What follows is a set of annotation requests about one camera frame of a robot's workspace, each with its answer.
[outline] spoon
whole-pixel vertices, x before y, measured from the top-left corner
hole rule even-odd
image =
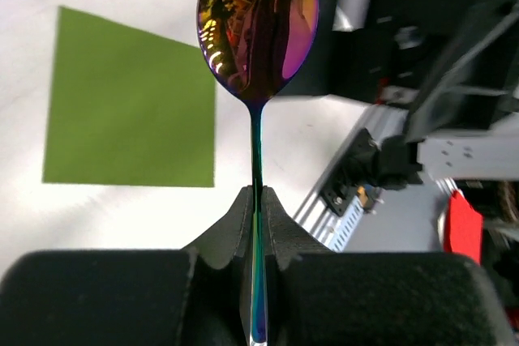
[[[199,45],[218,82],[251,115],[251,338],[267,341],[267,291],[261,239],[261,114],[296,74],[317,28],[318,0],[199,0]]]

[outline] white surface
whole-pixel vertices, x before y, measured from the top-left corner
hole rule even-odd
[[[0,275],[49,248],[179,248],[251,182],[247,112],[217,95],[216,188],[41,184],[58,5],[195,45],[196,0],[0,0]],[[363,107],[328,98],[273,101],[264,181],[294,214]]]

